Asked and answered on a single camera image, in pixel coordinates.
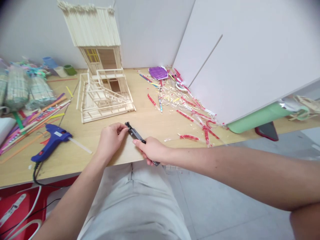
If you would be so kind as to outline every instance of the gray floor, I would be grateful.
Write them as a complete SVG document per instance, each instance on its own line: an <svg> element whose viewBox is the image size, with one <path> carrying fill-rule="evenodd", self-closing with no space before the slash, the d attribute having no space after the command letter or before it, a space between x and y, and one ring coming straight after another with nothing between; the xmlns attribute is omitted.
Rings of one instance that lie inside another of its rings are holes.
<svg viewBox="0 0 320 240"><path fill-rule="evenodd" d="M302 159L320 152L306 135L281 134L279 142L265 138L231 144ZM192 239L293 240L289 212L260 203L211 178L184 169L167 170Z"/></svg>

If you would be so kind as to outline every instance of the miniature house model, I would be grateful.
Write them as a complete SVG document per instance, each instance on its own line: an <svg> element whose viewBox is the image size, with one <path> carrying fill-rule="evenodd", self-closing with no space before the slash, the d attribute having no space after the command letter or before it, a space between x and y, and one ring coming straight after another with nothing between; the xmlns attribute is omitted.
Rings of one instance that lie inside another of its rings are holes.
<svg viewBox="0 0 320 240"><path fill-rule="evenodd" d="M80 75L83 123L135 110L121 66L120 37L112 7L80 6L58 1L74 46L88 72Z"/></svg>

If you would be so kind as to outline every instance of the miniature roof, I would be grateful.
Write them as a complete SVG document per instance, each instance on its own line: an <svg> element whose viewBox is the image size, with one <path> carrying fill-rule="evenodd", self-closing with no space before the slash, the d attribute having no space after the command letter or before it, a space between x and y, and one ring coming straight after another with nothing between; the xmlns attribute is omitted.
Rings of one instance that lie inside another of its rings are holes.
<svg viewBox="0 0 320 240"><path fill-rule="evenodd" d="M72 5L58 1L76 47L120 46L120 37L112 7Z"/></svg>

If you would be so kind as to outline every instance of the hand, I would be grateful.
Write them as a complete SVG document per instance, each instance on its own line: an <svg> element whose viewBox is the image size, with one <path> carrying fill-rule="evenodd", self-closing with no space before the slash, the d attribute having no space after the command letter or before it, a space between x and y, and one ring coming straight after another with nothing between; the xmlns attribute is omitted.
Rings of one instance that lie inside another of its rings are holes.
<svg viewBox="0 0 320 240"><path fill-rule="evenodd" d="M103 128L95 155L101 160L106 161L107 165L119 149L128 130L129 128L122 123L114 123Z"/></svg>
<svg viewBox="0 0 320 240"><path fill-rule="evenodd" d="M152 161L160 162L162 165L168 164L165 157L170 148L153 137L148 137L145 140L146 144L137 139L133 140L133 143L140 149L142 156L147 160L147 164L154 166Z"/></svg>

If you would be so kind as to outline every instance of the hot glue gun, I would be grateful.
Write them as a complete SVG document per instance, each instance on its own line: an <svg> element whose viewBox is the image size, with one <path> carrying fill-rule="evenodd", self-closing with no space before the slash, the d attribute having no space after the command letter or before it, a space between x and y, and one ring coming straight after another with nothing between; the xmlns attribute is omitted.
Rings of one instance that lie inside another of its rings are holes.
<svg viewBox="0 0 320 240"><path fill-rule="evenodd" d="M56 125L47 124L46 129L47 132L51 134L50 139L46 146L37 155L31 158L31 161L33 162L40 163L46 160L61 142L73 140L70 133Z"/></svg>

